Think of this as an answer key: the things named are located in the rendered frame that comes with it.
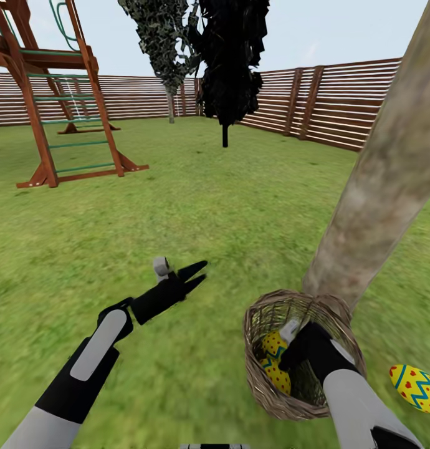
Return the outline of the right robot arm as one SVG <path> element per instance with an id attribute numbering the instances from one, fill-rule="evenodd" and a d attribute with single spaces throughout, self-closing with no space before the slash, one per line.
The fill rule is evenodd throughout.
<path id="1" fill-rule="evenodd" d="M 279 335 L 288 349 L 280 371 L 292 372 L 309 361 L 320 381 L 341 449 L 424 449 L 412 432 L 390 411 L 355 367 L 348 352 L 318 322 L 299 328 L 290 319 Z"/>

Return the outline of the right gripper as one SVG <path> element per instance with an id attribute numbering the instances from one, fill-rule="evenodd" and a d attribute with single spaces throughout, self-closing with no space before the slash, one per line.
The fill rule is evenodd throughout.
<path id="1" fill-rule="evenodd" d="M 290 345 L 288 346 L 288 349 L 283 352 L 283 354 L 280 356 L 281 360 L 279 362 L 279 370 L 280 371 L 288 371 L 291 369 L 292 372 L 299 369 L 299 365 L 302 362 L 307 361 L 307 358 L 299 354 L 299 351 L 296 348 L 295 341 L 297 339 L 295 338 Z"/>

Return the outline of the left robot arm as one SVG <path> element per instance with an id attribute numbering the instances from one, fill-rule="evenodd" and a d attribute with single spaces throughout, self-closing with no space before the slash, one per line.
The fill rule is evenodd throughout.
<path id="1" fill-rule="evenodd" d="M 178 301 L 183 302 L 205 275 L 189 279 L 206 265 L 203 260 L 176 274 L 170 272 L 165 256 L 155 257 L 153 269 L 159 285 L 100 312 L 92 337 L 83 340 L 1 449 L 70 449 L 118 359 L 119 351 L 113 345 L 133 331 L 126 307 L 131 306 L 137 321 L 144 325 Z"/>

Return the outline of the easter egg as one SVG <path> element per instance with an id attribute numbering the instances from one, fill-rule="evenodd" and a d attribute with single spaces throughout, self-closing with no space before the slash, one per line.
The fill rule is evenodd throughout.
<path id="1" fill-rule="evenodd" d="M 413 366 L 395 365 L 389 375 L 396 390 L 411 406 L 430 413 L 429 374 Z"/>
<path id="2" fill-rule="evenodd" d="M 269 332 L 262 342 L 262 348 L 267 358 L 272 358 L 280 362 L 280 356 L 288 349 L 286 341 L 282 341 L 279 335 L 280 329 Z"/>
<path id="3" fill-rule="evenodd" d="M 271 382 L 275 384 L 275 387 L 281 392 L 290 395 L 292 388 L 291 383 L 293 382 L 289 378 L 289 370 L 286 372 L 280 371 L 278 368 L 279 362 L 272 358 L 260 359 L 259 363 L 261 367 L 265 369 L 267 376 L 271 379 Z"/>

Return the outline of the wicker basket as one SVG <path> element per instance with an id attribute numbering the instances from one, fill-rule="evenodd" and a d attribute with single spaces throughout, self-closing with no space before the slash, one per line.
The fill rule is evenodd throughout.
<path id="1" fill-rule="evenodd" d="M 335 314 L 323 299 L 338 302 L 340 316 Z M 320 311 L 316 307 L 322 309 Z M 285 309 L 283 309 L 285 308 Z M 352 312 L 348 312 L 343 298 L 327 292 L 322 295 L 305 294 L 291 289 L 263 294 L 244 314 L 242 333 L 245 343 L 245 363 L 247 370 L 247 386 L 255 401 L 276 420 L 312 420 L 313 418 L 331 417 L 330 408 L 320 381 L 316 378 L 309 361 L 302 362 L 294 372 L 289 369 L 292 380 L 290 395 L 281 392 L 271 382 L 265 369 L 261 367 L 260 359 L 271 359 L 265 356 L 262 348 L 264 337 L 276 329 L 283 329 L 290 319 L 299 322 L 299 328 L 294 332 L 297 338 L 299 330 L 309 320 L 318 322 L 340 344 L 355 362 L 355 367 L 367 380 L 367 364 L 365 356 L 359 348 L 355 334 L 351 331 Z M 307 370 L 310 380 L 305 380 L 298 372 Z M 307 375 L 308 375 L 307 374 Z M 309 379 L 308 377 L 308 379 Z M 310 384 L 306 394 L 305 383 Z"/>

